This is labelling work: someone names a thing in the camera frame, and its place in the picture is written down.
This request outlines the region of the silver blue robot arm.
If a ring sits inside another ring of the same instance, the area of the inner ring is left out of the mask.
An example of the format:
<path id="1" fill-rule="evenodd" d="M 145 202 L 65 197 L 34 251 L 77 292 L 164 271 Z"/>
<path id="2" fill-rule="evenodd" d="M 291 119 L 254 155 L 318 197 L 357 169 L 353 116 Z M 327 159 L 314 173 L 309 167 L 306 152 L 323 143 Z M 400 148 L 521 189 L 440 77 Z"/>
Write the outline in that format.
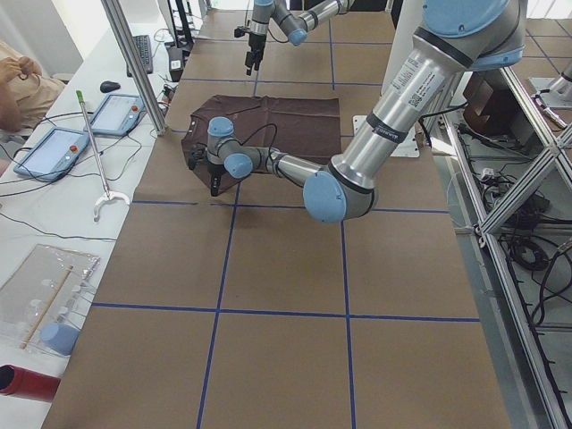
<path id="1" fill-rule="evenodd" d="M 269 33 L 269 23 L 274 21 L 287 42 L 299 46 L 307 39 L 307 34 L 333 16 L 348 13 L 353 1 L 323 1 L 311 9 L 295 16 L 284 1 L 255 1 L 251 18 L 247 26 L 239 26 L 234 30 L 234 37 L 240 38 L 248 34 L 249 51 L 246 53 L 246 74 L 258 71 L 263 61 L 265 42 Z"/>
<path id="2" fill-rule="evenodd" d="M 302 187 L 306 210 L 322 223 L 366 215 L 377 201 L 376 174 L 438 90 L 457 73 L 495 70 L 521 60 L 526 11 L 525 1 L 424 1 L 410 54 L 349 146 L 327 165 L 274 147 L 246 147 L 235 137 L 231 120 L 215 117 L 205 150 L 211 193 L 217 194 L 226 173 L 240 180 L 269 172 Z"/>

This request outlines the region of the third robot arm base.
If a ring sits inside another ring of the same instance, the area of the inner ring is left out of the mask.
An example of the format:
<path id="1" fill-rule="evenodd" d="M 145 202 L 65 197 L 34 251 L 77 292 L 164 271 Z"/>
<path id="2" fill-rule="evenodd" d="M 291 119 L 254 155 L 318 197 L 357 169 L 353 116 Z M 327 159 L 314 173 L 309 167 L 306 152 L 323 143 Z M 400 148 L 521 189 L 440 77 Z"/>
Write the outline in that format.
<path id="1" fill-rule="evenodd" d="M 571 109 L 571 63 L 555 78 L 529 78 L 534 94 L 531 96 L 536 107 L 560 130 L 568 124 L 556 110 Z"/>

